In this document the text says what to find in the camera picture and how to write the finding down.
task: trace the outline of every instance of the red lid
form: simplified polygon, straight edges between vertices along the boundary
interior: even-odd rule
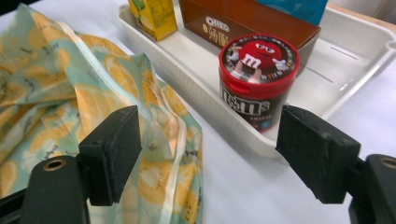
[[[300,67],[296,48],[272,35],[242,35],[219,55],[223,84],[249,98],[272,98],[287,91]]]

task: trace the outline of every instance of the black foam pad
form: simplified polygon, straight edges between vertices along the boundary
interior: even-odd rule
[[[276,150],[322,203],[342,203],[347,168],[361,144],[315,114],[284,105]]]

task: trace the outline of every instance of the packaging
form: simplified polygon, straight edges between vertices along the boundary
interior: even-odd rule
[[[222,49],[231,39],[268,34],[297,48],[306,64],[320,27],[252,0],[179,0],[184,26]]]
[[[257,0],[258,3],[319,25],[327,0]]]
[[[134,19],[151,39],[163,40],[177,30],[172,0],[128,0]]]
[[[272,35],[242,35],[219,55],[220,97],[259,132],[280,118],[300,66],[297,49]]]

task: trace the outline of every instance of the white table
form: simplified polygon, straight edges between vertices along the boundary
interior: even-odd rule
[[[129,40],[117,20],[126,0],[42,0],[31,5],[74,30],[105,37],[128,53]],[[13,12],[0,17],[7,29]],[[396,157],[396,61],[372,77],[329,119],[358,140],[360,157]],[[190,108],[204,130],[204,223],[349,223],[344,204],[321,204],[289,166],[232,148]]]

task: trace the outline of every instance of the snack container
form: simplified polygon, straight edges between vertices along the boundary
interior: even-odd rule
[[[273,35],[242,35],[219,55],[222,101],[259,132],[279,120],[300,66],[297,49]]]

